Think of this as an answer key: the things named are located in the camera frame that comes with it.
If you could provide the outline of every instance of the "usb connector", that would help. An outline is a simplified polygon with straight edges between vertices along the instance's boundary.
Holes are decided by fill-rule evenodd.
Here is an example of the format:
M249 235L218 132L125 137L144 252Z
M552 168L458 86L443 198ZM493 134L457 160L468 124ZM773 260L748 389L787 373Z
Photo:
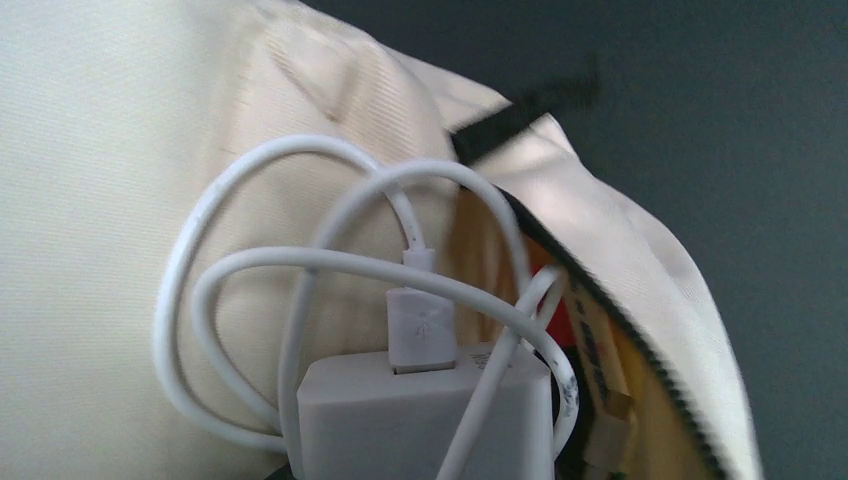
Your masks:
M403 263L432 271L433 250L407 250ZM389 363L395 373L453 368L456 364L454 302L414 288L386 292Z

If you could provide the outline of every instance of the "plug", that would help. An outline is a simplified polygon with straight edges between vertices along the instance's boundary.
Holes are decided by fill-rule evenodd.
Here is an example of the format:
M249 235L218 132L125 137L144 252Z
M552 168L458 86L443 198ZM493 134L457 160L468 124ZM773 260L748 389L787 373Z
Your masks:
M460 347L456 367L395 375L387 352L309 366L297 392L303 477L432 480L491 344ZM463 480L554 478L550 370L516 350Z
M404 265L433 271L433 250L406 250ZM414 288L386 292L389 363L396 374L453 368L456 364L454 302Z

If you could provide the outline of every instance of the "usb cable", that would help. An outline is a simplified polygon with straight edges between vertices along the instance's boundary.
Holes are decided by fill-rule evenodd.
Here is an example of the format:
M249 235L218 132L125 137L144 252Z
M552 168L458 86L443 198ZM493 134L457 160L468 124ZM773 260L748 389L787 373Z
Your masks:
M220 419L198 404L180 378L177 367L175 326L180 299L194 252L203 232L217 208L232 190L249 175L272 161L298 153L318 153L340 159L370 173L370 177L354 187L335 205L322 222L310 247L261 247L237 252L221 259L204 272L194 286L190 301L193 329L210 363L223 381L250 409L282 435L256 432ZM477 194L492 210L509 245L516 285L522 292L515 306L493 295L456 280L432 272L434 252L424 243L420 224L412 206L399 185L422 177L452 180ZM349 223L380 195L386 195L394 208L407 239L404 265L331 250ZM294 303L285 327L278 370L278 405L268 403L229 361L218 343L213 328L211 305L217 287L229 275L241 270L269 265L296 266L303 270L295 287ZM460 302L502 323L501 336L474 390L465 414L442 464L438 480L456 480L464 468L483 422L490 410L494 393L508 368L513 352L524 339L545 359L557 381L560 412L554 425L553 458L559 453L574 427L577 417L576 392L570 387L574 373L556 342L545 332L547 322L562 295L558 270L546 268L531 279L530 266L523 239L512 210L501 193L472 170L452 162L419 159L397 166L384 166L364 151L343 140L321 135L292 135L267 142L234 162L206 189L183 226L171 252L160 287L153 325L153 359L157 377L171 403L183 415L207 431L231 442L276 453L287 453L295 476L302 478L300 423L298 419L297 380L300 371L301 345L309 306L321 270L392 282L414 289L414 297L425 300L433 311L445 307L443 300ZM545 297L538 318L535 311ZM434 320L443 330L452 326L451 315L444 311ZM390 318L390 325L398 320ZM442 336L437 355L417 350L415 345L390 345L406 352L404 365L433 368L450 359L451 341L455 355L455 339Z

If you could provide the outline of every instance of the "white charging cable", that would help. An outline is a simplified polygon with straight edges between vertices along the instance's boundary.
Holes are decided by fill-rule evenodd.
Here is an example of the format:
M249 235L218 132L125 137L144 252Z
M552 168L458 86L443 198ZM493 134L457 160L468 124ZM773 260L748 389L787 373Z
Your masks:
M192 324L204 351L222 379L257 415L270 426L284 433L284 437L251 431L221 420L199 405L182 384L176 365L175 322L179 299L184 287L187 270L203 230L220 203L230 191L248 174L267 163L294 153L322 153L373 172L372 177L359 188L346 195L328 216L313 242L313 248L268 247L239 252L216 263L204 273L195 286L192 298ZM510 245L516 272L516 284L525 293L517 307L512 307L496 297L454 280L430 272L381 260L357 257L327 250L335 238L368 201L385 192L401 220L410 250L424 250L421 228L412 212L408 199L397 187L398 182L421 177L441 176L457 181L477 193L489 205L504 230ZM286 326L286 335L280 356L280 383L278 387L279 413L254 390L235 366L227 359L218 344L211 322L209 307L215 287L224 277L244 268L263 265L290 265L305 268L295 291L295 302L291 318ZM562 351L544 331L547 321L562 294L561 282L545 269L532 283L529 280L527 254L517 228L515 218L502 195L473 171L457 164L419 160L395 166L383 167L356 147L332 137L297 135L269 142L251 151L228 168L204 192L172 251L171 259L163 279L157 303L154 323L154 363L157 375L168 398L184 415L232 442L284 453L288 451L292 467L300 476L300 425L297 414L296 382L299 372L299 356L304 326L308 318L308 306L317 283L317 270L343 271L407 285L424 292L439 295L464 303L500 321L508 328L496 343L483 377L472 395L456 436L439 474L439 479L454 479L461 475L465 461L479 436L494 392L506 371L520 337L533 345L548 362L559 384L560 415L554 432L556 455L565 444L576 421L576 398L565 396L565 387L573 380L573 371ZM542 307L540 318L543 324L533 322L529 315L535 311L544 292L551 285Z

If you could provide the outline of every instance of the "red object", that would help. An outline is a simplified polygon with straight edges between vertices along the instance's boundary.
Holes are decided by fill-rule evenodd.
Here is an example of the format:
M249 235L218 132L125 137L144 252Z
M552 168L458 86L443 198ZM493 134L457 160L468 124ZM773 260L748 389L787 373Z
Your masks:
M542 267L534 267L535 274ZM574 331L571 329L571 320L568 318L568 310L565 309L565 304L560 302L554 313L554 318L548 325L548 335L553 337L560 347L573 347L577 344L574 339Z

